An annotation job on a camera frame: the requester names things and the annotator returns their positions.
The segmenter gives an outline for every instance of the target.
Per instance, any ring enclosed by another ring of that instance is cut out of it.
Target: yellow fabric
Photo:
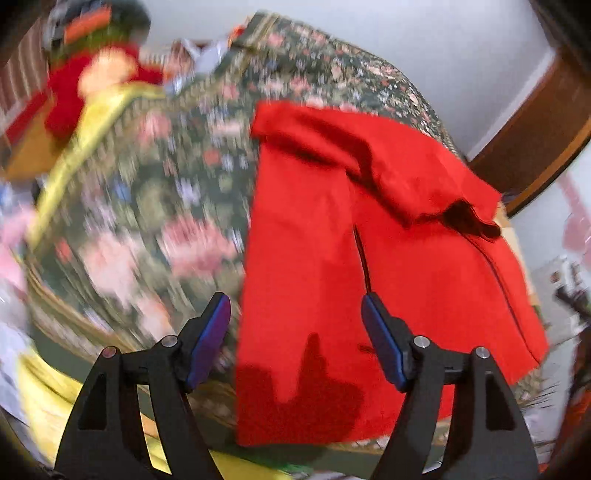
[[[27,240],[34,248],[47,227],[68,181],[119,118],[124,107],[137,97],[163,98],[161,87],[149,83],[133,82],[109,87],[86,99],[86,105],[78,121],[75,137],[52,169],[47,185],[38,203],[37,219],[29,228]]]
[[[31,434],[41,453],[55,462],[61,435],[82,385],[47,365],[34,351],[23,355],[18,366],[18,386]],[[142,416],[152,465],[170,473],[155,423]],[[271,470],[224,453],[211,452],[225,480],[289,480]]]

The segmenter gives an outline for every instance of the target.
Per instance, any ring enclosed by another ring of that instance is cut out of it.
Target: brown wooden surface
[[[470,167],[500,192],[518,195],[519,202],[508,208],[514,213],[572,160],[588,138],[590,118],[591,80],[575,62],[558,55]]]

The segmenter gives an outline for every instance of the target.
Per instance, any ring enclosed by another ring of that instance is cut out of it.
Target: metal screw
[[[414,344],[419,348],[427,348],[429,345],[431,345],[431,340],[429,340],[427,337],[424,337],[423,335],[415,337],[413,341]]]
[[[172,346],[175,346],[178,343],[178,338],[176,335],[167,335],[162,340],[160,340],[160,343],[162,343],[162,345],[170,348]]]
[[[105,358],[113,358],[117,353],[117,349],[114,346],[107,346],[103,348],[102,356]]]
[[[476,354],[480,358],[489,358],[491,355],[488,349],[484,348],[483,346],[476,347]]]

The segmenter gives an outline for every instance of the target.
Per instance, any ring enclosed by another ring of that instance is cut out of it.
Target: blue gripper pad
[[[404,375],[402,352],[369,295],[363,296],[361,318],[378,355],[386,380],[398,391],[406,392],[409,380]]]
[[[230,323],[230,299],[223,294],[216,295],[219,296],[219,301],[191,352],[191,370],[186,381],[191,389],[207,379]]]

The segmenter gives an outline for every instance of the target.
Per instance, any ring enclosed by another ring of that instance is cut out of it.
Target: floral fabric
[[[207,428],[233,428],[239,299],[258,159],[249,124],[256,103],[266,99],[386,116],[460,156],[430,105],[394,66],[308,25],[257,14],[211,76],[174,98],[134,100],[69,181],[27,257],[35,339],[48,363],[84,380],[104,346],[151,346],[223,291],[232,302],[230,329],[210,380],[190,404],[200,418],[215,421]],[[60,364],[65,352],[72,361]],[[446,429],[440,423],[436,442],[444,443]],[[214,447],[224,449],[224,442]],[[339,464],[323,466],[345,471],[343,453],[375,456],[386,442],[335,445]]]

